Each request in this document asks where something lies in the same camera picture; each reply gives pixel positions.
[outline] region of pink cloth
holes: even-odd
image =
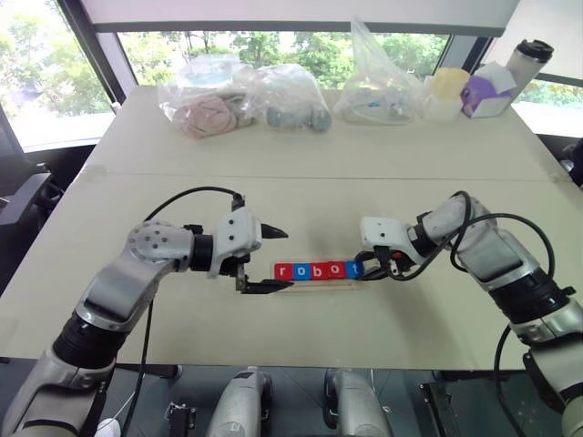
[[[237,126],[237,118],[217,96],[193,99],[176,111],[173,121],[185,134],[196,139],[224,134]]]

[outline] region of window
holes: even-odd
[[[533,80],[513,108],[537,134],[583,137],[583,87]]]
[[[141,85],[156,85],[192,57],[233,53],[255,67],[296,63],[324,88],[341,87],[353,71],[349,33],[343,32],[129,32],[118,34]],[[393,61],[419,77],[431,75],[448,36],[375,34]]]
[[[107,95],[54,0],[0,2],[0,102],[25,151],[100,138]]]

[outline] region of black cable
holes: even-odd
[[[500,403],[500,407],[502,407],[502,411],[506,415],[506,418],[514,428],[514,431],[517,433],[518,437],[527,437],[525,433],[520,428],[515,417],[512,415],[512,412],[508,408],[508,404],[506,403],[506,398],[504,397],[504,393],[502,392],[502,383],[500,382],[500,357],[502,356],[502,348],[504,348],[504,343],[508,338],[508,334],[510,333],[510,326],[506,325],[502,335],[500,336],[500,340],[498,341],[498,345],[496,346],[496,354],[494,356],[494,385],[496,387],[496,397],[498,398],[498,402]]]
[[[467,192],[465,191],[457,191],[452,197],[455,196],[462,196],[464,198],[465,211],[464,221],[462,221],[462,226],[460,227],[459,234],[457,236],[457,239],[455,239],[454,246],[452,247],[452,251],[449,254],[449,261],[452,263],[452,266],[454,266],[456,269],[463,271],[464,273],[467,273],[467,270],[457,263],[457,260],[455,259],[455,254],[457,253],[457,249],[459,248],[462,239],[464,239],[465,231],[467,230],[467,222],[470,220],[470,217],[472,217],[472,199],[470,198],[470,195],[467,194]]]
[[[159,205],[156,209],[148,214],[144,221],[152,220],[162,209],[170,205],[171,203],[175,202],[179,198],[183,198],[191,193],[198,193],[201,191],[218,191],[219,193],[230,194],[233,196],[233,202],[240,201],[243,199],[243,196],[232,189],[222,188],[222,187],[195,187],[184,190],[179,194],[172,196],[161,205]],[[124,420],[124,426],[121,431],[121,436],[126,437],[129,432],[129,426],[131,425],[131,421],[134,417],[134,411],[136,410],[136,406],[138,405],[138,397],[139,393],[142,388],[142,381],[144,379],[144,375],[146,373],[146,358],[148,357],[148,344],[149,344],[149,332],[152,325],[152,313],[154,310],[154,300],[149,303],[148,306],[148,320],[146,321],[146,332],[144,333],[144,343],[142,345],[142,358],[139,363],[139,371],[138,371],[138,379],[136,380],[136,387],[134,388],[134,397],[131,400],[128,409],[128,415]]]
[[[553,278],[553,276],[555,275],[555,251],[553,250],[553,247],[550,243],[550,240],[547,237],[547,234],[545,234],[543,229],[541,229],[536,223],[530,221],[528,218],[524,218],[522,216],[517,216],[516,214],[508,214],[505,212],[497,212],[495,214],[485,214],[484,216],[472,218],[471,220],[467,221],[463,227],[460,227],[460,229],[455,230],[454,232],[449,234],[447,237],[445,237],[445,239],[441,242],[441,244],[439,246],[437,246],[433,250],[433,252],[431,252],[429,257],[427,257],[427,259],[424,261],[424,263],[421,264],[416,271],[414,271],[413,273],[411,273],[410,275],[407,275],[407,276],[403,276],[403,275],[396,276],[390,270],[388,270],[387,271],[388,276],[391,279],[400,280],[400,281],[406,281],[406,280],[411,280],[411,279],[416,278],[425,269],[427,269],[427,267],[429,267],[429,265],[433,262],[433,260],[437,257],[437,255],[439,255],[441,253],[441,251],[443,249],[445,249],[445,247],[449,244],[449,242],[453,238],[455,238],[456,235],[458,235],[460,233],[462,228],[467,229],[470,226],[475,225],[476,223],[478,223],[480,221],[490,220],[490,219],[513,219],[513,220],[520,221],[521,223],[524,223],[525,225],[528,225],[530,228],[532,228],[538,234],[538,236],[542,240],[543,244],[545,245],[545,249],[547,250],[547,255],[548,255],[547,275],[551,279]]]

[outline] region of blue block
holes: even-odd
[[[293,280],[310,280],[310,264],[293,264]]]
[[[344,267],[346,267],[346,278],[356,279],[363,274],[364,266],[360,261],[345,261]]]

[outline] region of floor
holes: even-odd
[[[0,417],[33,365],[31,360],[11,360],[8,364],[0,364]],[[196,427],[189,437],[204,436],[222,389],[241,369],[185,366],[182,376],[175,381],[147,376],[129,437],[168,436],[168,423],[163,416],[170,401],[184,402],[197,409]],[[268,436],[336,435],[336,431],[327,428],[322,419],[325,369],[277,367],[264,370],[273,381]],[[370,370],[358,371],[370,380]],[[135,380],[136,373],[132,371],[116,371],[103,411],[104,418],[112,417],[119,410],[133,392]],[[424,403],[424,395],[419,390],[419,384],[434,380],[435,373],[431,371],[374,371],[373,386],[379,402],[387,411],[394,437],[439,437]],[[496,403],[491,381],[450,382],[446,387],[451,394],[459,431],[456,436],[514,435]],[[560,417],[537,397],[526,375],[510,377],[505,383],[505,393],[529,437],[560,435]],[[123,422],[123,412],[119,419]]]

